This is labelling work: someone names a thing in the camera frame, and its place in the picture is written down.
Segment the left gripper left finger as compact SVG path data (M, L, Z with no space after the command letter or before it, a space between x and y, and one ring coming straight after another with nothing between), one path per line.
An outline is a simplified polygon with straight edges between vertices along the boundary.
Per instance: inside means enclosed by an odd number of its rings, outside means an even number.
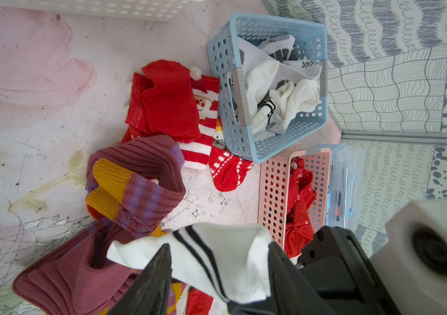
M108 315L164 315L171 285L172 256L164 244Z

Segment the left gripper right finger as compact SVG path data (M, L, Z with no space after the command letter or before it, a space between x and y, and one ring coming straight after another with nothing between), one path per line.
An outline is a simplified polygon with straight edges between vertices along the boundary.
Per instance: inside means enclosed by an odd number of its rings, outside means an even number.
M230 314L335 313L275 242L269 244L268 265L271 296L248 304L230 302Z

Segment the red snowflake sock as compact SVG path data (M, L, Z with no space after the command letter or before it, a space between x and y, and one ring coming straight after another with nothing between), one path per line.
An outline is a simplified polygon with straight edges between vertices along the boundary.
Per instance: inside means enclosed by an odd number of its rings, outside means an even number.
M313 173L306 161L296 157L291 161L286 216L284 251L289 258L300 255L301 250L314 238L309 209L317 199L313 189Z

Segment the maroon purple toe sock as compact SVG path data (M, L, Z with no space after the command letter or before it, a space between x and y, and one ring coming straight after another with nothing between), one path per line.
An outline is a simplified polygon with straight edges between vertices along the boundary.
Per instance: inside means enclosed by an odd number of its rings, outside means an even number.
M139 238L153 232L184 199L185 160L167 135L137 138L92 154L86 204L95 219L109 219Z

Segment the red fleece sock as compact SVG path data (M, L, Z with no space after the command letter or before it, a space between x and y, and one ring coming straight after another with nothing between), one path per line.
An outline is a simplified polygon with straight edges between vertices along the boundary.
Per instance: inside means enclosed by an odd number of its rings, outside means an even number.
M131 138L168 135L179 143L201 136L189 71L178 62L154 61L135 73L126 118Z

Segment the white sock black stripes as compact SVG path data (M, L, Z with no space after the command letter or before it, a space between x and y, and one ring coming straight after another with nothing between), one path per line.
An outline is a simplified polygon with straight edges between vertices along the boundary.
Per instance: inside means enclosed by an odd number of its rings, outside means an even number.
M320 104L317 81L303 79L295 84L287 82L270 90L269 99L252 118L252 132L257 141L286 133L299 113L311 113Z

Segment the plain white sock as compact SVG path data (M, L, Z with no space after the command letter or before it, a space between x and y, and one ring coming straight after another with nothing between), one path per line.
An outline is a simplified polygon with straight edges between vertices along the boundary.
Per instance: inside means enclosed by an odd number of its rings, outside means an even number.
M258 103L269 91L280 65L278 60L267 60L249 73L246 79L246 99L252 117L257 113Z

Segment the plain red sock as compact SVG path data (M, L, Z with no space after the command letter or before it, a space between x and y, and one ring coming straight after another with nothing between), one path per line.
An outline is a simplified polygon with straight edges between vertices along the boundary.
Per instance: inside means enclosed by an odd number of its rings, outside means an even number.
M192 287L189 290L186 315L209 315L214 298Z

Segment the white sock black pattern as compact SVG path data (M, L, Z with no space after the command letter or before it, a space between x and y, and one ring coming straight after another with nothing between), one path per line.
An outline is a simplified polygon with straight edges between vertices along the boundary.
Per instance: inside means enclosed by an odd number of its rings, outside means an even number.
M301 59L300 50L295 48L293 35L281 35L262 41L258 48L275 60L294 68L311 79L318 79L323 65L316 60Z

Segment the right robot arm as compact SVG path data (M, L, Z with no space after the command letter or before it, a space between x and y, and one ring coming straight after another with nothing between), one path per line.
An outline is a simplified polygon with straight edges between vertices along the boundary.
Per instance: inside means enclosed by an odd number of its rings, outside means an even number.
M299 271L336 314L447 314L447 199L408 203L386 233L367 256L352 231L323 227Z

